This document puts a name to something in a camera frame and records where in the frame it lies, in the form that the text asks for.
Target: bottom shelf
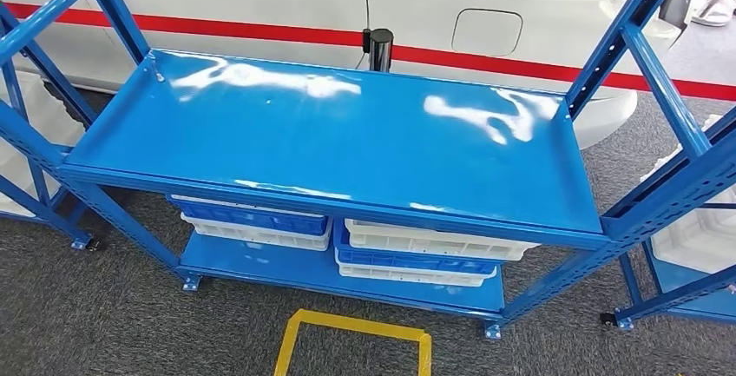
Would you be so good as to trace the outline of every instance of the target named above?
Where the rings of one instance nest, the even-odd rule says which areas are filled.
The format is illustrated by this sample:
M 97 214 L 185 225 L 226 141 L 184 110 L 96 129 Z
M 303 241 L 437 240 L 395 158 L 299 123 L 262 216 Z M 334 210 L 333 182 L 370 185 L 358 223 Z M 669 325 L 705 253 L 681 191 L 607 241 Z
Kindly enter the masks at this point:
M 652 275 L 661 287 L 662 292 L 672 291 L 673 289 L 708 276 L 706 273 L 688 267 L 660 261 L 652 253 L 651 241 L 644 244 L 644 249 L 648 251 L 647 257 L 649 258 Z M 668 312 L 688 317 L 736 322 L 736 294 L 731 294 L 726 289 L 720 290 L 697 300 L 691 300 L 678 307 L 670 308 Z
M 501 274 L 481 287 L 347 278 L 338 273 L 332 242 L 318 252 L 192 233 L 179 268 L 489 320 L 498 319 L 503 308 Z

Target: yellow tape square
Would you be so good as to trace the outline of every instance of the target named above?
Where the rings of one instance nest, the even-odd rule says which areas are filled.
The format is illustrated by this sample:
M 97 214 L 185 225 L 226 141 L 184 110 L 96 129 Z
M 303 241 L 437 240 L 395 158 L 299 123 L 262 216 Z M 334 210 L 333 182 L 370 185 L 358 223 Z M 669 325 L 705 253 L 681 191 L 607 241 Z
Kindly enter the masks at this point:
M 424 330 L 300 309 L 286 323 L 284 340 L 281 341 L 279 358 L 276 360 L 276 369 L 273 371 L 273 376 L 286 376 L 286 372 L 289 370 L 289 363 L 292 361 L 292 353 L 297 340 L 299 324 L 302 322 L 315 326 L 332 327 L 358 333 L 392 337 L 394 339 L 417 341 L 419 343 L 418 375 L 430 376 L 431 374 L 432 338 Z

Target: white plastic crate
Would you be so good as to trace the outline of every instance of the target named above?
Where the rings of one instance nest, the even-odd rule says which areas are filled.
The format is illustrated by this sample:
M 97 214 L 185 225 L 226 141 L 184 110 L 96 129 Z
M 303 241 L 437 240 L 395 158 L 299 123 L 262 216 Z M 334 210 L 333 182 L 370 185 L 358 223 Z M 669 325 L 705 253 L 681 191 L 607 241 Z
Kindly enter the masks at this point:
M 194 230 L 199 234 L 251 241 L 254 243 L 273 244 L 276 246 L 305 248 L 307 250 L 319 250 L 324 252 L 330 243 L 330 232 L 332 231 L 332 219 L 327 222 L 327 230 L 323 235 L 309 235 L 290 233 L 287 231 L 273 230 L 270 228 L 258 228 L 244 226 L 232 222 L 203 220 L 190 218 L 181 214 L 181 219 L 192 224 Z
M 498 273 L 498 267 L 494 267 L 491 274 L 464 274 L 461 272 L 441 272 L 408 267 L 356 265 L 353 263 L 341 263 L 338 253 L 339 251 L 335 249 L 335 261 L 338 263 L 339 273 L 342 276 L 350 278 L 401 280 L 405 282 L 434 283 L 437 285 L 454 285 L 458 287 L 480 287 L 484 280 L 493 278 Z
M 84 134 L 84 126 L 67 113 L 63 102 L 57 100 L 46 90 L 40 76 L 27 72 L 16 72 L 16 75 L 30 124 L 51 142 L 74 146 Z M 0 99 L 10 104 L 5 82 L 0 82 Z M 0 140 L 0 175 L 37 198 L 28 160 L 4 140 Z M 53 197 L 58 192 L 60 185 L 45 173 L 43 176 L 46 188 L 49 190 L 49 197 Z M 0 211 L 28 217 L 34 216 L 33 213 L 3 194 L 0 194 Z
M 652 251 L 661 261 L 714 274 L 736 264 L 732 252 L 723 249 L 723 242 L 722 237 L 709 235 L 707 230 L 690 234 L 674 223 L 652 238 Z
M 720 116 L 711 115 L 703 129 L 719 119 Z M 659 159 L 654 169 L 664 165 L 680 149 Z M 653 172 L 642 176 L 641 180 Z M 734 188 L 725 189 L 709 202 L 736 203 L 734 191 Z M 652 251 L 661 261 L 709 274 L 730 267 L 736 264 L 736 210 L 695 209 L 652 236 Z
M 345 219 L 345 226 L 350 231 L 351 246 L 378 250 L 518 261 L 528 248 L 539 246 L 525 241 L 443 233 L 350 219 Z

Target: caster wheel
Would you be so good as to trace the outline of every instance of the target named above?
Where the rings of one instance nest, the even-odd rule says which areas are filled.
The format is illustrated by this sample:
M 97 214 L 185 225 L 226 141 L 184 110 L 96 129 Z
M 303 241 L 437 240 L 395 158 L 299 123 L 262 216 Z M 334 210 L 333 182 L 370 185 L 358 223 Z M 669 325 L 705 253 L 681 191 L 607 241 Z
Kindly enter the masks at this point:
M 104 249 L 104 245 L 102 244 L 101 240 L 98 239 L 92 239 L 87 243 L 87 246 L 85 247 L 90 252 L 99 252 L 100 250 Z
M 601 324 L 603 324 L 606 327 L 616 327 L 616 316 L 612 313 L 602 313 L 601 314 Z

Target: blue metal shelf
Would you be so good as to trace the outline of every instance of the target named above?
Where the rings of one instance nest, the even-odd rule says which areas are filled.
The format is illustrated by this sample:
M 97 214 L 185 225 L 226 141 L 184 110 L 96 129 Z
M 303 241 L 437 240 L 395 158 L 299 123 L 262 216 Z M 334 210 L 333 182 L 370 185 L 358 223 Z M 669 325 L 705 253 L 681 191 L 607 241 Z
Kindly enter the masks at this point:
M 348 278 L 338 272 L 332 243 L 319 252 L 192 233 L 179 269 L 474 318 L 496 319 L 503 308 L 501 274 L 485 280 L 481 287 Z
M 0 38 L 3 67 L 23 52 L 92 123 L 67 155 L 0 103 L 0 136 L 180 277 L 186 290 L 196 290 L 202 275 L 303 287 L 484 318 L 485 334 L 494 338 L 736 183 L 736 110 L 704 135 L 641 34 L 663 1 L 627 0 L 563 96 L 151 50 L 122 0 L 97 0 L 138 67 L 96 119 L 32 41 L 74 0 L 49 0 L 22 23 L 0 2 L 9 31 Z M 684 151 L 599 218 L 572 121 L 628 50 Z M 581 250 L 504 305 L 500 280 L 458 292 L 342 278 L 330 252 L 255 249 L 194 234 L 179 257 L 99 185 Z M 24 193 L 16 196 L 55 218 Z M 79 234 L 65 221 L 52 223 Z M 681 308 L 733 276 L 736 266 L 659 299 L 634 296 L 638 305 L 615 316 L 630 321 Z
M 650 242 L 644 245 L 644 250 L 647 251 L 647 255 L 651 259 L 649 264 L 651 265 L 652 276 L 663 293 L 708 276 L 706 273 L 688 267 L 660 261 L 652 254 Z M 731 294 L 727 289 L 720 289 L 712 294 L 669 308 L 667 311 L 688 317 L 736 322 L 736 294 Z
M 443 231 L 495 221 L 578 233 L 577 247 L 607 241 L 564 100 L 551 93 L 153 50 L 61 170 L 366 220 L 424 211 L 455 220 L 433 224 Z M 326 201 L 359 212 L 315 207 Z

